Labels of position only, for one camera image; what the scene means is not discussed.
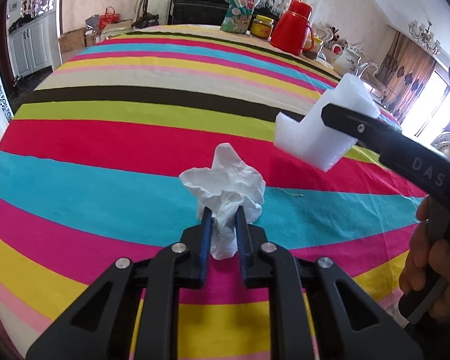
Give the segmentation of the person's right hand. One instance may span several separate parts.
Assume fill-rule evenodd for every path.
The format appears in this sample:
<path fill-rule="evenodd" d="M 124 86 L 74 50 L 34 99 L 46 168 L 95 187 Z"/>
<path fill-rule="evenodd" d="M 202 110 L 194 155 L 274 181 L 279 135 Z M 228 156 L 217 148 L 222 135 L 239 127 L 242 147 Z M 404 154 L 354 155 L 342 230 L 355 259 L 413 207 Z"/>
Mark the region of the person's right hand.
<path fill-rule="evenodd" d="M 399 276 L 399 287 L 404 294 L 422 289 L 426 284 L 424 268 L 430 266 L 448 281 L 448 285 L 429 310 L 429 314 L 435 320 L 450 322 L 450 243 L 445 240 L 429 243 L 426 234 L 428 211 L 429 198 L 425 197 L 416 211 L 418 225 L 409 242 L 409 253 Z"/>

